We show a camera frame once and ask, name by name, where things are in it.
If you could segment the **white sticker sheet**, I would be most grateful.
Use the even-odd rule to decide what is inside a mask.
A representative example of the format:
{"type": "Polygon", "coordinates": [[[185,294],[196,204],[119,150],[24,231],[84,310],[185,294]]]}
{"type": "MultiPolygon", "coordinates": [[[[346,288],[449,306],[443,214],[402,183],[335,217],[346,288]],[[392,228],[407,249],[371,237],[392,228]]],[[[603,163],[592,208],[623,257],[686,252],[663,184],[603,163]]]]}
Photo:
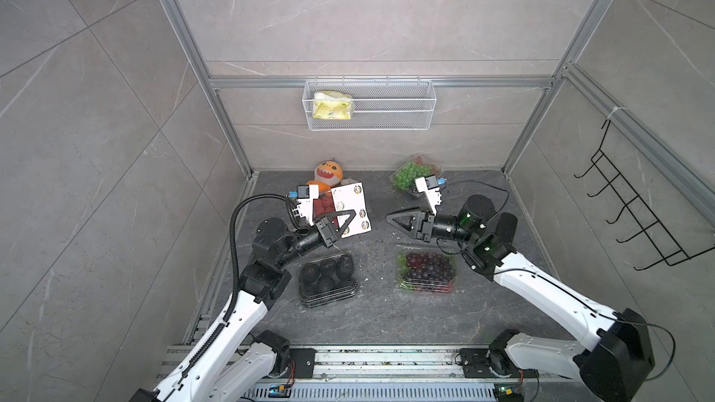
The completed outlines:
{"type": "Polygon", "coordinates": [[[353,210],[355,212],[355,217],[344,230],[342,238],[372,231],[372,222],[366,208],[365,189],[361,182],[335,187],[331,190],[331,195],[336,211],[353,210]]]}

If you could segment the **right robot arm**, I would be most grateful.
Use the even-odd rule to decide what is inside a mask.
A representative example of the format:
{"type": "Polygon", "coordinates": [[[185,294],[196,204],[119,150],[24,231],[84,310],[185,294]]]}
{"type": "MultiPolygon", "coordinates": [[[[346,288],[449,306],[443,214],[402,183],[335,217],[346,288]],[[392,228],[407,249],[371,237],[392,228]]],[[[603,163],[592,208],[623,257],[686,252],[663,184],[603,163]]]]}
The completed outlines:
{"type": "Polygon", "coordinates": [[[597,303],[534,265],[512,245],[517,217],[498,212],[488,197],[471,195],[457,215],[410,208],[385,219],[412,239],[456,242],[473,272],[523,297],[571,334],[562,341],[506,329],[487,353],[495,376],[544,371],[582,383],[602,401],[631,401],[655,368],[644,318],[597,303]]]}

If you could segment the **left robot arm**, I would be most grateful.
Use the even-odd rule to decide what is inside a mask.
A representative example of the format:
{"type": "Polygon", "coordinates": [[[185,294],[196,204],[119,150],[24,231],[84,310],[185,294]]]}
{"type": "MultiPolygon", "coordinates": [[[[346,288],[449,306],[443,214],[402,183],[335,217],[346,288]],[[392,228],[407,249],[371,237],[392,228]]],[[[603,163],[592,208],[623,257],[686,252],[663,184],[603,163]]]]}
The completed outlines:
{"type": "Polygon", "coordinates": [[[258,381],[289,370],[290,342],[270,331],[258,335],[233,365],[228,362],[283,294],[292,276],[285,265],[338,242],[356,217],[354,210],[325,213],[294,231],[279,218],[259,224],[251,262],[239,269],[230,244],[233,291],[190,354],[155,389],[139,389],[132,401],[238,401],[258,381]]]}

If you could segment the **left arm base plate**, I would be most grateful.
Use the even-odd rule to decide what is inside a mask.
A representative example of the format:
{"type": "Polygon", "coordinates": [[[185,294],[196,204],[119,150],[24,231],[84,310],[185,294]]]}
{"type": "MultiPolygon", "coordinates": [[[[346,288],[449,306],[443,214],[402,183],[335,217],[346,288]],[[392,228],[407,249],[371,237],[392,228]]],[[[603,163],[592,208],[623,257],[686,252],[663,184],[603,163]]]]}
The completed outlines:
{"type": "Polygon", "coordinates": [[[299,380],[312,379],[317,364],[317,350],[314,348],[290,348],[280,359],[279,377],[283,379],[295,378],[299,380]]]}

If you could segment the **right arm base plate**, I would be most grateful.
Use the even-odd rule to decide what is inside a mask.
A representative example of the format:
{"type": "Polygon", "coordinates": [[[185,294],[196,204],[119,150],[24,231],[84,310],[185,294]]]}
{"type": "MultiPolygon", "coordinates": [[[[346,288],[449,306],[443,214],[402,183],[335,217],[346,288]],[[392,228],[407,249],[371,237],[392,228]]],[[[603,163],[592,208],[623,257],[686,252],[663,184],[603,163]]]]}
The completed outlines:
{"type": "Polygon", "coordinates": [[[462,348],[455,355],[454,364],[463,370],[467,379],[532,379],[539,376],[536,370],[518,368],[504,352],[488,348],[462,348]]]}

